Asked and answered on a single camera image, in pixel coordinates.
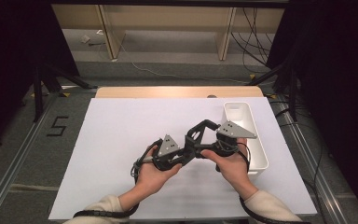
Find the white plastic tray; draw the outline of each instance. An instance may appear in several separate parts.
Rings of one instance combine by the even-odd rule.
[[[269,167],[269,161],[255,127],[251,108],[246,103],[236,102],[227,102],[224,107],[225,115],[223,116],[223,121],[230,120],[249,132],[255,133],[257,136],[256,139],[248,138],[248,148],[251,152],[251,165],[248,175],[249,178],[255,179]]]

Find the white table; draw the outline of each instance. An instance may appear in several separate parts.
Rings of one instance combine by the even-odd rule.
[[[204,119],[221,121],[225,102],[246,102],[252,109],[269,162],[254,183],[284,201],[295,214],[316,214],[267,99],[127,98],[92,99],[49,219],[70,219],[106,194],[119,195],[132,188],[130,169],[148,145],[168,133],[182,147],[189,128]],[[248,215],[238,194],[211,161],[198,159],[183,167],[159,193],[141,202],[131,219],[241,217]]]

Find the gray floor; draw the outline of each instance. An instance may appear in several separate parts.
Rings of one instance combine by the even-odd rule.
[[[81,37],[87,35],[90,37],[89,43],[101,44],[104,42],[103,35],[97,35],[96,31],[74,30],[64,30],[64,34],[82,79],[98,86],[243,85],[251,80],[251,74],[258,77],[262,72],[268,71],[251,57],[243,56],[232,39],[227,59],[219,61],[211,33],[128,32],[119,58],[113,62],[108,59],[105,45],[89,46],[80,42]],[[263,47],[270,48],[264,35],[260,36],[260,40]],[[262,59],[257,49],[248,49]],[[260,73],[248,71],[242,62],[245,62],[248,69]],[[62,85],[73,85],[65,79],[60,81]],[[273,93],[272,81],[273,78],[260,85],[265,94]],[[53,223],[48,221],[48,213],[70,160],[88,104],[95,95],[95,91],[79,88],[68,89],[66,92],[70,92],[68,97],[45,96],[45,101],[52,98],[55,100],[48,109],[45,121],[41,124],[10,191],[0,204],[0,223]],[[1,136],[3,145],[0,146],[0,180],[33,125],[32,90],[26,94],[24,100],[26,105],[19,107],[18,113]],[[279,95],[279,99],[270,99],[271,102],[281,100],[286,100],[284,95]],[[271,104],[275,114],[285,106],[286,104]],[[319,174],[324,176],[346,223],[358,223],[358,201],[355,195],[334,159],[329,157],[328,148],[319,136],[306,104],[300,98],[297,107],[298,127],[310,151],[315,158],[322,155]],[[66,126],[63,135],[48,136],[50,133],[57,133],[57,130],[51,129],[51,125],[58,116],[68,118],[60,119],[58,123]],[[280,125],[291,122],[287,114],[277,117],[277,120]],[[292,125],[282,126],[282,133],[299,172],[313,185],[312,172],[293,136]],[[319,210],[314,191],[309,186],[308,189]],[[324,201],[320,190],[318,195],[327,223],[337,223],[334,212],[327,209],[326,205],[330,202]],[[312,223],[323,223],[321,213],[303,218]]]

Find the floor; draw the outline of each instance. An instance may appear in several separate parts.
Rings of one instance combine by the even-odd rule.
[[[63,32],[82,79],[98,86],[244,85],[251,81],[252,75],[259,77],[268,71],[251,56],[243,54],[233,38],[227,58],[219,61],[211,33],[127,32],[118,59],[112,61],[100,32]],[[88,43],[81,42],[84,35],[90,38]],[[247,35],[235,34],[243,46],[241,37],[247,39]],[[269,39],[273,40],[273,35],[259,37],[263,48],[270,48]],[[264,52],[256,48],[247,49],[260,61],[266,58]],[[287,108],[287,95],[273,92],[273,79],[259,87],[271,101],[283,136],[319,211],[317,216],[302,218],[312,223],[358,223],[356,196],[329,155],[307,103],[298,97],[297,123],[288,113],[279,114]],[[46,94],[43,121],[33,123],[34,99],[30,88],[24,97],[25,105],[19,107],[0,137],[3,144],[0,146],[0,183],[3,180],[11,183],[9,188],[0,184],[0,189],[8,189],[0,195],[0,223],[53,223],[48,220],[48,213],[71,158],[81,121],[95,95],[95,90],[72,88],[74,84],[64,79],[60,82],[67,88],[67,97]],[[49,136],[60,132],[51,129],[53,123],[67,127],[63,137]]]

